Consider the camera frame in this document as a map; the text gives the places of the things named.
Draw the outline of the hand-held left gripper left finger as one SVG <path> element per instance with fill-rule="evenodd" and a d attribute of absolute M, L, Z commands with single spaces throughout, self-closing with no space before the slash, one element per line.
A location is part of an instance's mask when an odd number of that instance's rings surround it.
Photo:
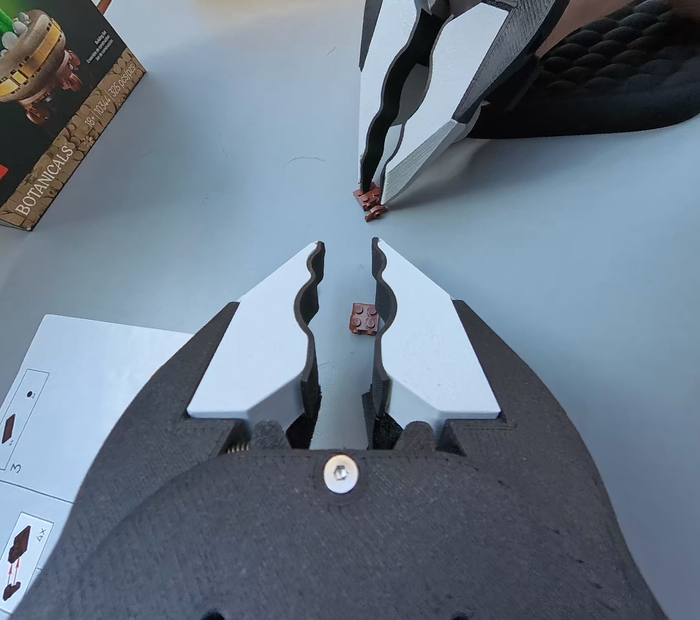
<path fill-rule="evenodd" d="M 314 337 L 325 246 L 310 243 L 239 305 L 188 406 L 193 418 L 312 418 L 320 388 Z"/>

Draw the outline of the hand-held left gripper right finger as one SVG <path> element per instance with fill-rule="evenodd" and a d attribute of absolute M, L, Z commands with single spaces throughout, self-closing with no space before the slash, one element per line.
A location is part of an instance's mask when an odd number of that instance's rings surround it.
<path fill-rule="evenodd" d="M 375 306 L 372 402 L 377 418 L 495 419 L 501 412 L 450 295 L 385 241 L 372 239 Z"/>

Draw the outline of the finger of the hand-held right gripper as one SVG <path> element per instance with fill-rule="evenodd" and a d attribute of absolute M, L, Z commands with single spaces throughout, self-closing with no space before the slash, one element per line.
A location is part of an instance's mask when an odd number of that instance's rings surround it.
<path fill-rule="evenodd" d="M 424 99 L 403 126 L 396 151 L 384 167 L 381 204 L 385 207 L 421 169 L 466 135 L 469 124 L 458 122 L 456 108 L 508 14 L 481 3 L 443 26 L 431 54 Z"/>
<path fill-rule="evenodd" d="M 426 63 L 447 20 L 445 0 L 382 0 L 361 71 L 358 186 L 369 189 L 414 66 Z"/>

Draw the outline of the grey desk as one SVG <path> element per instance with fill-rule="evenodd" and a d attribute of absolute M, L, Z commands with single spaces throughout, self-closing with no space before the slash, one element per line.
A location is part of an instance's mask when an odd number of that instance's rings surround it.
<path fill-rule="evenodd" d="M 326 245 L 313 446 L 367 445 L 378 236 L 538 374 L 672 619 L 699 611 L 699 120 L 465 147 L 433 195 L 353 197 L 365 0 L 114 0 L 147 74 L 31 232 L 1 228 L 1 394 L 45 314 L 194 333 Z"/>

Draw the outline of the black padded wrist rest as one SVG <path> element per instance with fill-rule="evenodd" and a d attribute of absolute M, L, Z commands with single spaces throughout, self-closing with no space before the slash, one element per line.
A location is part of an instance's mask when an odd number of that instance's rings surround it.
<path fill-rule="evenodd" d="M 635 0 L 550 49 L 522 97 L 511 108 L 491 99 L 468 137 L 645 131 L 698 113 L 699 22 Z"/>

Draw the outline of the building instruction booklet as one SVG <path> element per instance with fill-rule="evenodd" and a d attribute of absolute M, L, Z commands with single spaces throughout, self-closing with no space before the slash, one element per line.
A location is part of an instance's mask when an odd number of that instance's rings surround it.
<path fill-rule="evenodd" d="M 1 618 L 45 567 L 113 426 L 190 334 L 46 315 L 1 406 Z"/>

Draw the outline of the black building set box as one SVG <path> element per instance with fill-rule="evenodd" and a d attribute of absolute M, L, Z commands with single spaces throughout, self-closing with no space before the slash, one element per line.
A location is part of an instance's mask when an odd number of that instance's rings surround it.
<path fill-rule="evenodd" d="M 112 0 L 1 0 L 1 224 L 32 230 L 145 70 Z"/>

